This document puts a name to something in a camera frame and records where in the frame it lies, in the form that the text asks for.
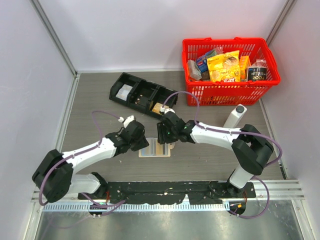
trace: black tray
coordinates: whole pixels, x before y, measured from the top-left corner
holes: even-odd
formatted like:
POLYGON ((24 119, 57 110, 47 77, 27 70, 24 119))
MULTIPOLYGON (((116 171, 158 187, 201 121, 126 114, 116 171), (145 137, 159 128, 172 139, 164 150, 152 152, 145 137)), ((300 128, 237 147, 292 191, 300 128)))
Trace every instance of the black tray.
MULTIPOLYGON (((160 119, 161 114, 153 111, 155 105, 157 103, 162 105, 167 97, 175 92, 176 91, 162 85, 123 72, 111 87, 109 99, 151 117, 160 119), (125 84, 131 86, 132 89, 127 95, 126 100, 123 100, 116 97, 116 95, 125 84)), ((172 108, 177 103, 177 100, 178 95, 174 95, 165 105, 172 108)))

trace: wood grain surface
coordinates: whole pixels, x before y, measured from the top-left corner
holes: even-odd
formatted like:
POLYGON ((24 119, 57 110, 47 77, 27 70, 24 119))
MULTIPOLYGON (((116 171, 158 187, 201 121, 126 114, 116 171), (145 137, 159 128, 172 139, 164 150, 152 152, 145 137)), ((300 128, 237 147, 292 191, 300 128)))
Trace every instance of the wood grain surface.
MULTIPOLYGON (((103 110, 126 118, 134 115, 145 126, 146 137, 157 137, 156 123, 159 120, 109 100, 110 88, 120 76, 119 73, 81 74, 63 143, 63 151, 71 151, 99 140, 99 133, 92 121, 91 112, 103 110)), ((185 90, 183 71, 134 72, 137 77, 155 82, 173 90, 185 90)), ((269 135, 266 122, 257 103, 247 106, 248 111, 239 123, 254 125, 261 133, 269 135)), ((194 118, 195 107, 187 106, 186 96, 179 94, 175 112, 184 121, 194 118)), ((200 122, 223 126, 234 106, 202 106, 200 122)), ((107 134, 118 131, 121 124, 112 116, 98 113, 96 119, 107 134)), ((111 159, 97 162, 80 174, 98 172, 107 181, 207 181, 227 180, 237 167, 234 153, 222 147, 209 144, 176 142, 171 157, 139 158, 138 152, 128 151, 111 159)), ((261 178, 280 180, 282 174, 278 164, 267 167, 261 178)))

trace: red basket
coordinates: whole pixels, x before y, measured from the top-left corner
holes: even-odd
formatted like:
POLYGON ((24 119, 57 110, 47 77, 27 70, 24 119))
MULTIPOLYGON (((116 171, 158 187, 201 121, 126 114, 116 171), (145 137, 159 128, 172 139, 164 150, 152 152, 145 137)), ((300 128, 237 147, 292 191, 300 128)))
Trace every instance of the red basket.
MULTIPOLYGON (((277 64, 273 54, 263 38, 240 38, 214 40, 184 39, 182 41, 182 64, 185 72, 186 90, 194 94, 201 106, 212 105, 252 105, 255 104, 272 86, 280 83, 277 64), (189 76, 188 60, 196 60, 213 48, 222 47, 223 52, 240 50, 241 56, 249 56, 253 64, 256 59, 266 61, 267 75, 265 81, 248 82, 211 82, 195 81, 189 76)), ((187 104, 196 106, 196 100, 187 95, 187 104)))

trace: white cable clip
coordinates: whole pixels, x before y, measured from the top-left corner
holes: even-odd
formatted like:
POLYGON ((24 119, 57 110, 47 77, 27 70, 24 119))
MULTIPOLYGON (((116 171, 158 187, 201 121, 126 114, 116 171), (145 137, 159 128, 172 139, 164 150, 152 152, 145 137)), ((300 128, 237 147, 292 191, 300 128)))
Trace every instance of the white cable clip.
POLYGON ((161 114, 164 114, 164 113, 165 113, 165 108, 162 107, 162 106, 160 107, 160 113, 161 113, 161 114))
POLYGON ((121 117, 119 117, 118 121, 119 121, 120 123, 123 123, 123 122, 125 121, 125 119, 121 116, 121 117))

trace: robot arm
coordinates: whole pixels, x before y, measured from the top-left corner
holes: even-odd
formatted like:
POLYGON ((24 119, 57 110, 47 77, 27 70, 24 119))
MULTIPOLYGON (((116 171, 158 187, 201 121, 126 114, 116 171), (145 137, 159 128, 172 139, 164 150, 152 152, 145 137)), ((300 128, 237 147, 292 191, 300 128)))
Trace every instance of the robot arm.
POLYGON ((148 145, 145 127, 134 116, 130 116, 123 122, 120 131, 107 134, 101 142, 69 152, 60 153, 56 149, 49 151, 32 180, 40 188, 47 172, 57 162, 67 158, 50 174, 44 185, 43 194, 48 202, 54 203, 70 193, 89 193, 99 197, 106 192, 106 181, 97 173, 76 173, 98 161, 126 153, 129 149, 138 151, 148 145))
POLYGON ((271 154, 272 145, 264 138, 245 134, 230 134, 231 132, 260 133, 254 126, 246 124, 243 128, 223 128, 209 126, 193 120, 184 122, 175 112, 167 108, 157 124, 158 142, 160 144, 173 143, 178 140, 193 144, 212 144, 232 150, 239 161, 239 166, 228 179, 227 191, 234 197, 243 193, 246 183, 254 176, 261 175, 271 154), (224 130, 221 133, 207 128, 224 130))

